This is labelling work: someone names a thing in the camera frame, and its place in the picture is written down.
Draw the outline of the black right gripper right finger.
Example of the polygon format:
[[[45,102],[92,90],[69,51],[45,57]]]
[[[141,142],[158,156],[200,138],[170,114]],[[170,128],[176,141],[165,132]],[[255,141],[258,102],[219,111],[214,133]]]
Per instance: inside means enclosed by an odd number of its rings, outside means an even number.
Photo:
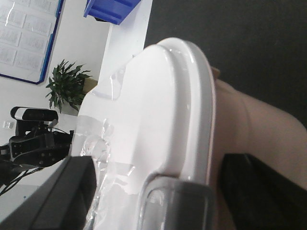
[[[307,228],[307,191],[251,154],[224,156],[222,193],[238,230]]]

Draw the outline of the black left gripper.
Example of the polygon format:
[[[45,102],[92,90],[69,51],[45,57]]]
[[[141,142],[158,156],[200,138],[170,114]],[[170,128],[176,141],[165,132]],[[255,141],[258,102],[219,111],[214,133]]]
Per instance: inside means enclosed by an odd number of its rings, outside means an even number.
[[[20,166],[50,167],[68,156],[72,137],[73,132],[58,131],[13,136],[0,147],[0,160]]]

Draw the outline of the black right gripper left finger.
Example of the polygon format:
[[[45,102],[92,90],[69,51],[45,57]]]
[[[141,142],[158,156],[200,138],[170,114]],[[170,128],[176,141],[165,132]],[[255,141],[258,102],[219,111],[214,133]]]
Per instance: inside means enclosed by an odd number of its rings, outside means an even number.
[[[82,230],[95,191],[92,158],[68,157],[45,183],[0,223],[0,228]]]

